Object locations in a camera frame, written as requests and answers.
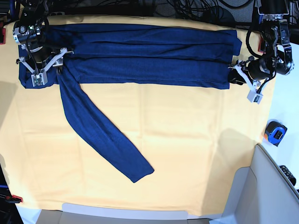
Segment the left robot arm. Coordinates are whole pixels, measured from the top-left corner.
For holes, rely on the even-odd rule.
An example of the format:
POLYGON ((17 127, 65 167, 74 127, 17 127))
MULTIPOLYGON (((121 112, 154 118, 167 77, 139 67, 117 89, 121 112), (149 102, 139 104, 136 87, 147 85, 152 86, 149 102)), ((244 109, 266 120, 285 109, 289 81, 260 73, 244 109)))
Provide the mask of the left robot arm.
POLYGON ((245 40, 251 56, 246 61, 231 65, 228 75, 230 83, 253 85, 256 88, 263 81, 256 90, 261 93, 277 74, 287 75, 292 70, 288 15, 289 5, 285 0, 262 0, 261 6, 253 9, 252 23, 245 40), (255 53, 249 43, 250 35, 257 25, 263 39, 261 55, 255 53))

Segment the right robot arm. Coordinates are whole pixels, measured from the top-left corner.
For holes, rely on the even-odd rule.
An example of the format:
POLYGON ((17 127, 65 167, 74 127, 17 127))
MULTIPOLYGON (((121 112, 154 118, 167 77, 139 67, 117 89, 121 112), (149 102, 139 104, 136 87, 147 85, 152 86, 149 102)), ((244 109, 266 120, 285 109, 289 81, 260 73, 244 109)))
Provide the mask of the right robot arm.
POLYGON ((20 19, 14 24, 13 38, 27 52, 26 56, 17 59, 27 71, 38 75, 51 67, 60 73, 63 67, 62 47, 46 42, 45 33, 49 28, 48 16, 53 13, 55 0, 20 0, 23 6, 20 19))

